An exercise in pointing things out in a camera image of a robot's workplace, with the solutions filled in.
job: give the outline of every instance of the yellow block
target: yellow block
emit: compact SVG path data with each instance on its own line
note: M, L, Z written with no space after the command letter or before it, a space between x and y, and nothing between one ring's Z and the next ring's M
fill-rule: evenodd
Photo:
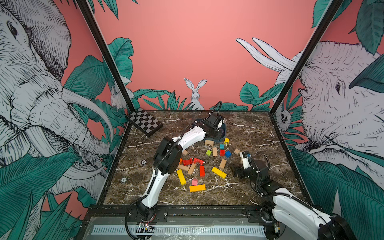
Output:
M179 180L180 180L180 183L181 185L186 185L187 182L185 181L185 178L184 178L184 175L183 175L183 172L181 171L181 169L177 170L177 176L179 177Z
M205 184L189 187L189 192L199 192L199 191L205 191Z
M213 168L212 168L212 172L216 173L217 175L219 175L220 177L222 177L222 178L224 178L224 179L225 179L225 177L227 176L226 173L220 171L220 170L219 170L218 168L216 168L216 167L213 167Z

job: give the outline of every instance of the elephant tusk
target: elephant tusk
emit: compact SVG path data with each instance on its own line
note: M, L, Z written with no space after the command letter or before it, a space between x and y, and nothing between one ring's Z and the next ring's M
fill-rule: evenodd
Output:
M75 166L71 166L67 171L65 171L63 176L73 180L84 180L98 175L103 169L104 166L94 171L85 171L78 169Z
M32 143L36 150L40 152L44 157L50 157L56 155L56 150L51 146L44 130L40 126L27 128L25 131L29 142Z
M82 97L79 94L74 93L74 92L72 92L66 88L63 88L62 98L63 98L64 102L66 102L66 103L78 104L80 106L86 107L86 108L94 111L95 113L97 113L100 117L102 117L108 125L109 132L111 134L111 142L112 142L112 140L113 140L113 128L112 128L111 121L109 120L107 114L105 114L105 112L101 108L99 108L99 106L94 104L92 101L86 99L85 97Z

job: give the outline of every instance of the checkered board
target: checkered board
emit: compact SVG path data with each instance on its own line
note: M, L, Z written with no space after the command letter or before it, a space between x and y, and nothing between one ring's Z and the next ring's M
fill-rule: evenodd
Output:
M163 126L159 120L150 115L148 112L144 111L142 108L139 108L128 115L128 120L140 131L142 131L147 137L154 134Z

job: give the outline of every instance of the pink wall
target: pink wall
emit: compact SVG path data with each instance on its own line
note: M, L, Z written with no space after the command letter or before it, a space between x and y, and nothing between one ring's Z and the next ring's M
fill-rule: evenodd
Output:
M314 30L315 0L147 0L140 5L117 0L119 19L94 2L107 44L118 37L132 40L130 90L166 89L184 99L192 93L184 78L195 86L207 79L199 90L205 109L218 100L246 105L239 97L245 82L257 85L260 94L275 83L278 72L256 62L236 38L253 46L257 45L252 37L259 38L292 58ZM151 109L142 99L139 102Z

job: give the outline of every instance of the brown marble surface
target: brown marble surface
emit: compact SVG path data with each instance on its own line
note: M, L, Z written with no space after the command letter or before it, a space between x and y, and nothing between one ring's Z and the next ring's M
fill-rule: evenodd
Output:
M128 136L122 156L115 175L107 192L104 204L130 204L144 193L152 175L153 155L163 137L179 136L184 127L197 118L204 118L207 112L150 112L164 126L151 137L145 135L134 126ZM248 150L254 159L263 159L266 154L271 162L270 176L278 181L297 197L303 199L298 182L288 163L284 150L277 137L275 129L267 113L222 113L227 127L226 137L230 139L226 146L230 152L237 148L241 151ZM182 186L176 172L172 173L162 188L158 204L174 205L252 205L260 204L261 198L253 192L248 179L234 178L230 169L240 166L240 157L232 154L227 159L224 172L225 179L211 172L213 167L219 167L221 157L207 156L205 152L211 149L200 141L189 147L184 160L198 158L205 163L205 178L199 175L196 167L192 175L185 171L184 177L187 184ZM192 179L197 178L198 184L205 184L206 191L189 192Z

